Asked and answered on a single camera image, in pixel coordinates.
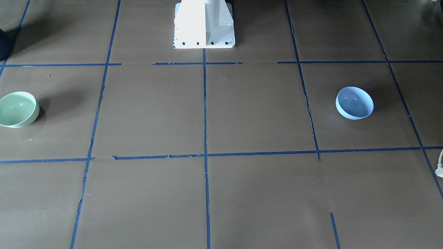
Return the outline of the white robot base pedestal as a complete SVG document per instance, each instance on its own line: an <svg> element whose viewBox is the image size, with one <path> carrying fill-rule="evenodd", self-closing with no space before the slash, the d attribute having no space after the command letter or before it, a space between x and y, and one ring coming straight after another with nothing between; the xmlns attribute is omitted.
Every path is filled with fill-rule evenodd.
<svg viewBox="0 0 443 249"><path fill-rule="evenodd" d="M225 0L182 0L175 5L175 49L228 49L235 47L231 3Z"/></svg>

